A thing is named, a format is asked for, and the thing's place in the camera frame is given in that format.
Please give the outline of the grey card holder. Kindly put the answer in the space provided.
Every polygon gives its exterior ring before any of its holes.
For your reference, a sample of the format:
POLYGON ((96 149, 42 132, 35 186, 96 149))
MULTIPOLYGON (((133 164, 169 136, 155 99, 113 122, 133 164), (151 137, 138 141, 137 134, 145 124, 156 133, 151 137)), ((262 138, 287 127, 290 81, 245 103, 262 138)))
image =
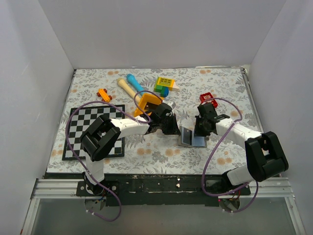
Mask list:
POLYGON ((181 135, 178 138, 178 146, 192 147, 192 148, 206 148, 207 143, 205 137, 198 137, 194 135, 194 131, 183 126, 179 127, 181 135))

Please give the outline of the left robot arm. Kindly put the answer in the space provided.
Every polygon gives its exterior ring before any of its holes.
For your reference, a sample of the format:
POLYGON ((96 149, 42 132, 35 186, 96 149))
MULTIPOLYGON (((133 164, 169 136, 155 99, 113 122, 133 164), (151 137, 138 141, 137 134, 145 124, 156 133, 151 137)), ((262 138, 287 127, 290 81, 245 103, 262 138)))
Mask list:
POLYGON ((140 114, 125 119, 108 118, 105 115, 98 117, 80 137, 86 157, 84 181, 88 192, 94 196, 103 192, 104 159, 108 157, 117 140, 154 133, 158 129, 165 135, 180 135, 172 107, 163 102, 149 110, 147 115, 140 114))

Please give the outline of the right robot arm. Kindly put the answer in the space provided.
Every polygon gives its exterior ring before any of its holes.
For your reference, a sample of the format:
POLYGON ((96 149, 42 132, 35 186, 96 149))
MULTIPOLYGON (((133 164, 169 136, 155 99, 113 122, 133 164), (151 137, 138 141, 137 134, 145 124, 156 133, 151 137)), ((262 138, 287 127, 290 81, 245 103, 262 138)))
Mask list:
POLYGON ((274 132, 261 133, 248 129, 227 115, 218 115, 212 104, 198 106, 195 135, 208 137, 211 133, 227 138, 246 152, 246 165, 223 173, 221 188, 234 194, 239 185, 253 180, 262 182, 289 169, 289 163, 274 132))

